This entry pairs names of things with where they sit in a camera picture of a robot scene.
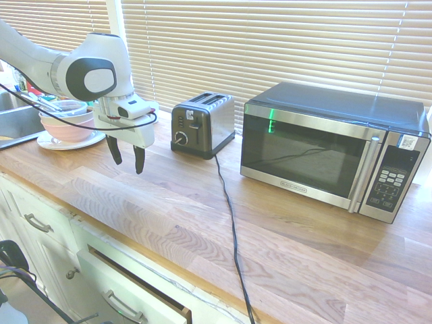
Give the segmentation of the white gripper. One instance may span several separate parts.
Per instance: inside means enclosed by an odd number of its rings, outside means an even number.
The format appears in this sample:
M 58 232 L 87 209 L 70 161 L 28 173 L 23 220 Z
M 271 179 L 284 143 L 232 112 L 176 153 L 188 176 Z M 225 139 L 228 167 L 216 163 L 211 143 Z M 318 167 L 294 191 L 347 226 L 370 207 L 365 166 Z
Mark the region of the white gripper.
M 145 148 L 155 140 L 151 102 L 140 97 L 102 97 L 94 106 L 94 125 L 106 134 L 106 141 L 114 162 L 122 163 L 117 139 L 134 145 L 135 170 L 144 169 Z

